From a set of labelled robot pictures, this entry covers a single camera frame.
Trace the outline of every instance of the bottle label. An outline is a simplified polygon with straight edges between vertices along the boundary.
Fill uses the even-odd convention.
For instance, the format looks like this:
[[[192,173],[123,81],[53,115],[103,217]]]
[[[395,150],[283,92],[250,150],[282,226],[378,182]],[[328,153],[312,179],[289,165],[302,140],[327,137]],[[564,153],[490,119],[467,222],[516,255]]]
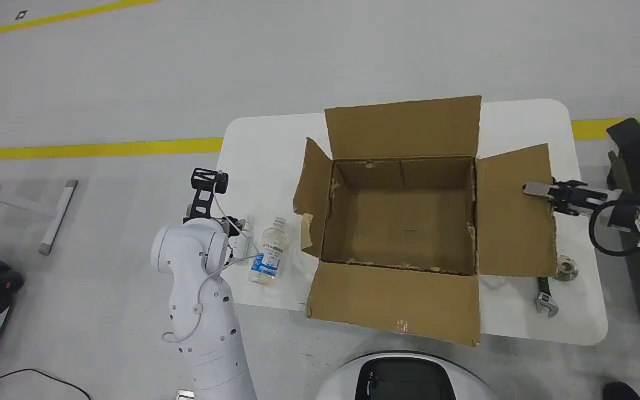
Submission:
[[[264,243],[262,245],[262,253],[258,254],[253,260],[251,269],[263,274],[276,276],[282,253],[283,250],[280,247]]]

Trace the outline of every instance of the black cable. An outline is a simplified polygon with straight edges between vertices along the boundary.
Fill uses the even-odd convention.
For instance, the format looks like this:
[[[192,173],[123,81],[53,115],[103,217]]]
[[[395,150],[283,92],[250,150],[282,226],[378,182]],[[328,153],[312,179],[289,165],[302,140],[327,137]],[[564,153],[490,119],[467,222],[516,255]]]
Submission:
[[[604,248],[600,243],[598,243],[598,240],[596,239],[596,223],[598,222],[598,216],[609,207],[624,206],[624,205],[627,205],[627,206],[633,205],[633,206],[640,207],[640,199],[618,199],[618,200],[606,201],[600,204],[598,207],[596,207],[595,210],[593,210],[593,213],[591,213],[591,217],[589,218],[589,240],[591,240],[591,244],[593,244],[593,247],[595,247],[596,249],[600,250],[600,252],[608,256],[627,257],[640,251],[640,247],[638,246],[632,247],[630,249],[620,250],[620,251],[609,250]]]
[[[80,393],[82,393],[82,394],[83,394],[87,399],[91,400],[91,396],[89,395],[89,393],[87,393],[87,392],[86,392],[84,389],[82,389],[81,387],[78,387],[78,386],[74,385],[73,383],[70,383],[70,382],[64,381],[64,380],[62,380],[62,379],[60,379],[60,378],[56,378],[55,376],[51,376],[51,375],[47,374],[46,372],[42,372],[42,371],[40,371],[40,370],[33,369],[33,368],[25,368],[25,369],[19,369],[19,370],[17,370],[17,371],[9,372],[8,374],[4,374],[4,375],[0,376],[0,379],[2,379],[2,378],[6,378],[7,376],[10,376],[10,375],[13,375],[13,374],[17,374],[17,373],[19,373],[19,372],[24,372],[24,371],[37,372],[38,374],[43,375],[43,376],[46,376],[46,377],[47,377],[47,378],[49,378],[49,379],[53,379],[53,380],[54,380],[54,381],[56,381],[56,382],[60,382],[60,383],[63,383],[63,384],[65,384],[65,385],[67,385],[67,386],[71,386],[72,388],[74,388],[74,389],[78,390]]]

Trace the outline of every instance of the white table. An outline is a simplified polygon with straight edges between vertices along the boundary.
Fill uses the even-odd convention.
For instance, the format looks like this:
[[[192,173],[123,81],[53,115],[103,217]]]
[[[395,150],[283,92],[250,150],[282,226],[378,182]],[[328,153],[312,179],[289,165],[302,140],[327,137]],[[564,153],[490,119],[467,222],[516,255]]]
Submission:
[[[292,245],[277,284],[265,288],[247,280],[249,267],[228,269],[223,277],[236,302],[303,311],[318,260],[300,251],[300,217],[292,199],[300,176],[305,138],[331,154],[323,113],[241,118],[227,128],[218,169],[229,173],[220,196],[228,214],[254,218],[254,241],[276,216],[287,219]],[[559,180],[580,179],[567,109],[554,100],[483,103],[478,157],[549,143],[551,168]],[[492,335],[593,345],[608,323],[593,246],[585,217],[556,214],[558,254],[572,258],[580,271],[569,283],[550,280],[560,312],[553,318],[535,311],[533,278],[481,276],[482,332]]]

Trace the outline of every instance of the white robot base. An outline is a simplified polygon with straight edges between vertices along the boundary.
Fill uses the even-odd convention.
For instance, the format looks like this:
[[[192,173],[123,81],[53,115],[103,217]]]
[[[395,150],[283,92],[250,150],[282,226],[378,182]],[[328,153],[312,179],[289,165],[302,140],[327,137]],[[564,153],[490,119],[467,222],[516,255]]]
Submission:
[[[491,389],[466,369],[416,352],[365,355],[338,368],[316,400],[497,400]]]

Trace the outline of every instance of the box flap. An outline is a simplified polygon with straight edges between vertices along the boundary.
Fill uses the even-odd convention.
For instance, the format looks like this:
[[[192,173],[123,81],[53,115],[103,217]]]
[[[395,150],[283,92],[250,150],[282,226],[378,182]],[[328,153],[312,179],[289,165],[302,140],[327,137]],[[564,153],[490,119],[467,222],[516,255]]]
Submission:
[[[307,316],[475,346],[478,277],[320,262]]]
[[[478,149],[480,96],[325,110],[338,159],[471,156]]]
[[[327,212],[331,160],[312,139],[307,138],[300,180],[293,197],[293,211],[303,215],[300,236],[302,250],[320,256],[322,232]]]
[[[549,203],[522,193],[551,184],[546,144],[477,160],[478,269],[485,275],[552,276],[555,219]]]

